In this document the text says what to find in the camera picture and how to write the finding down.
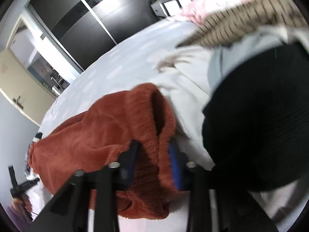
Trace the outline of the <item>person left hand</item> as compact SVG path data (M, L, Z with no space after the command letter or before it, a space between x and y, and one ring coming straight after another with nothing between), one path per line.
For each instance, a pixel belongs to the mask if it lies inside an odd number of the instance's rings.
M21 206L23 206L28 212L32 211L32 204L28 195L24 195L22 200L16 198L12 199L12 207L15 211L21 213Z

